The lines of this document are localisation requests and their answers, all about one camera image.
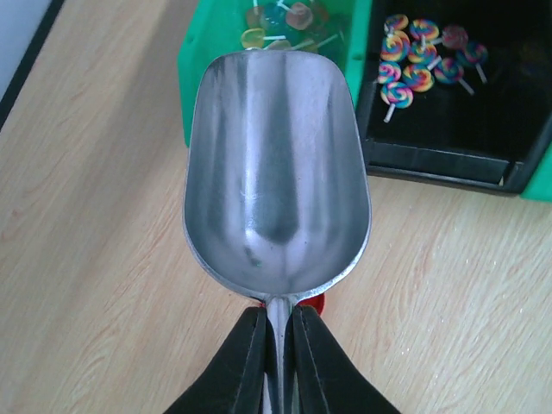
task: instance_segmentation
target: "scoop handle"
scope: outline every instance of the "scoop handle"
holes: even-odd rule
[[[263,386],[263,414],[299,413],[290,323],[294,305],[287,297],[267,300],[267,375]]]

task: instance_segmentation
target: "white wall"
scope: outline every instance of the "white wall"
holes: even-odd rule
[[[0,99],[49,4],[50,0],[0,0]]]

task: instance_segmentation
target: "candy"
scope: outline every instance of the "candy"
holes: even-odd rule
[[[320,0],[310,0],[310,7],[316,19],[320,22],[327,22],[329,20],[329,13],[326,6],[323,5]]]
[[[349,26],[350,16],[336,13],[329,17],[324,23],[313,23],[306,29],[306,34],[314,41],[323,41],[328,39],[331,35],[338,33],[344,41],[344,34]]]
[[[466,29],[456,24],[450,24],[442,30],[442,37],[435,39],[431,43],[436,45],[439,41],[442,41],[442,45],[448,49],[463,49],[467,45]]]
[[[248,22],[248,28],[260,27],[260,17],[262,16],[263,9],[262,6],[254,6],[247,11],[245,18]]]
[[[406,15],[392,15],[386,18],[384,30],[386,33],[392,35],[395,30],[402,30],[408,26],[408,17]]]
[[[411,36],[422,42],[422,47],[426,46],[426,41],[433,41],[439,37],[439,28],[431,20],[416,19],[412,21],[409,29]]]
[[[312,10],[299,2],[294,3],[292,9],[285,14],[285,22],[297,30],[305,30],[313,20]]]
[[[486,47],[477,41],[470,41],[466,47],[456,52],[456,58],[465,67],[474,67],[480,75],[481,82],[486,84],[486,76],[483,72],[483,65],[489,57]]]
[[[391,120],[395,108],[408,108],[414,99],[412,91],[402,82],[391,82],[383,85],[380,95],[383,102],[389,105],[389,110],[383,122]]]
[[[412,43],[408,53],[408,60],[412,63],[428,65],[437,58],[437,48],[433,45],[425,45],[425,48],[418,42]]]
[[[390,84],[400,79],[400,66],[395,62],[381,62],[379,64],[379,84]]]
[[[414,92],[426,92],[435,82],[431,72],[419,63],[408,65],[403,70],[403,80]]]
[[[265,36],[262,28],[251,28],[241,34],[241,45],[244,49],[250,47],[263,47],[265,41],[282,41],[285,36]]]
[[[285,10],[276,3],[265,4],[260,17],[260,26],[269,33],[281,33],[287,27],[285,15]]]
[[[439,82],[446,85],[458,82],[470,95],[475,93],[472,87],[463,79],[464,68],[452,58],[445,58],[437,64],[435,68],[435,77]]]
[[[397,30],[391,36],[384,37],[380,57],[391,62],[403,60],[410,49],[410,40],[405,32]]]

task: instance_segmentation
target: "aluminum scoop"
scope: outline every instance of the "aluminum scoop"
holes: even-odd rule
[[[292,307],[351,271],[370,222],[354,107],[337,66],[298,51],[214,60],[196,101],[185,232],[213,278],[267,304],[277,369],[264,412],[294,411],[284,355]]]

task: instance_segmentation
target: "black container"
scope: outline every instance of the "black container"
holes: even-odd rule
[[[485,44],[488,84],[475,70],[464,79],[475,89],[436,81],[414,92],[412,105],[395,110],[376,83],[383,26],[402,13],[439,28],[463,26]],[[376,175],[437,181],[503,194],[520,194],[552,142],[552,15],[549,0],[373,0],[367,61],[357,119],[367,170]],[[440,55],[454,56],[443,46]]]

